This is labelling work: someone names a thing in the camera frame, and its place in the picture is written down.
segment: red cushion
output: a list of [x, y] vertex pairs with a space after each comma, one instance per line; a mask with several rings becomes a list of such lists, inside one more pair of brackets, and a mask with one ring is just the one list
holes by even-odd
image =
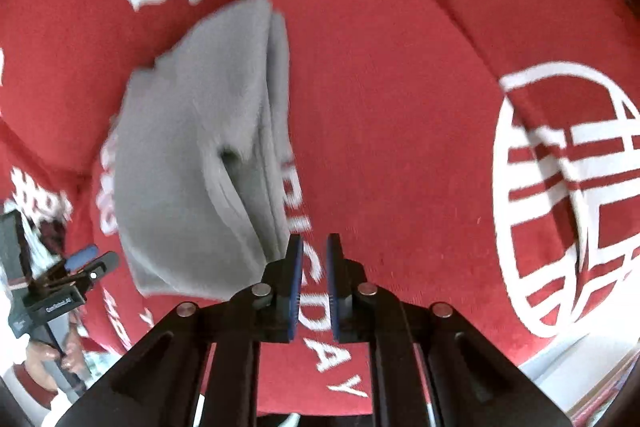
[[[498, 255], [518, 315], [536, 334], [556, 334], [561, 331], [557, 321], [583, 316], [623, 280], [640, 247], [640, 160], [634, 150], [640, 135], [640, 86], [635, 74], [640, 68], [638, 22], [622, 0], [439, 2], [496, 77], [524, 71], [500, 81], [517, 118], [512, 124], [511, 109], [503, 106], [494, 145]], [[544, 210], [545, 205], [536, 209], [535, 203], [526, 201], [536, 194], [539, 199], [544, 196], [535, 178], [528, 186], [510, 173], [527, 168], [524, 162], [532, 159], [529, 151], [516, 145], [517, 139], [508, 136], [523, 122], [529, 130], [554, 129], [565, 142], [559, 146], [552, 140], [546, 149], [537, 148], [538, 159], [548, 156], [545, 162], [555, 156], [561, 162], [572, 161], [564, 168], [565, 184], [558, 184], [560, 172], [549, 172], [545, 180], [547, 194], [559, 198], [551, 212]], [[500, 178], [504, 181], [498, 190]], [[574, 217], [568, 192], [574, 209], [584, 200], [588, 212], [578, 211]], [[516, 213], [513, 201], [526, 207], [525, 211], [521, 206], [520, 217], [508, 215]], [[574, 270], [562, 263], [568, 260], [565, 250], [573, 244], [577, 227], [584, 227], [580, 234], [588, 238], [588, 245], [581, 245], [578, 276], [564, 280], [562, 274]], [[554, 243], [550, 230], [556, 230]], [[508, 247], [511, 243], [514, 252]], [[517, 266], [511, 267], [514, 259]], [[563, 287], [566, 293], [561, 296]]]

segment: red fabric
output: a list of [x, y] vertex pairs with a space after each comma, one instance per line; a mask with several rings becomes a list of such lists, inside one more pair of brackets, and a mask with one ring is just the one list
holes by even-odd
[[93, 351], [95, 353], [106, 353], [107, 349], [104, 346], [101, 346], [93, 339], [88, 337], [80, 337], [80, 341], [82, 342], [82, 350], [83, 351]]
[[43, 201], [36, 204], [36, 201], [28, 201], [35, 197], [44, 197], [42, 191], [25, 188], [31, 185], [40, 187], [44, 191], [60, 194], [65, 192], [67, 199], [73, 205], [78, 199], [79, 187], [86, 184], [86, 178], [77, 174], [69, 174], [61, 169], [54, 169], [45, 166], [43, 161], [29, 150], [26, 145], [9, 129], [4, 120], [0, 120], [0, 197], [3, 199], [25, 196], [28, 192], [27, 200], [24, 198], [18, 204], [29, 205], [31, 210], [39, 210], [48, 215], [47, 204]]
[[14, 364], [15, 378], [20, 382], [24, 390], [41, 406], [46, 409], [51, 409], [52, 400], [58, 395], [58, 393], [52, 393], [47, 391], [43, 387], [40, 387], [33, 378], [27, 373], [24, 364]]
[[3, 119], [47, 165], [88, 173], [130, 72], [229, 1], [0, 0]]

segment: gray towel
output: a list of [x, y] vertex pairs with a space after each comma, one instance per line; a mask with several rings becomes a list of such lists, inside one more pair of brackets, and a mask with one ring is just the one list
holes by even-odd
[[209, 16], [133, 74], [114, 203], [143, 295], [228, 299], [284, 256], [288, 110], [287, 35], [268, 0]]

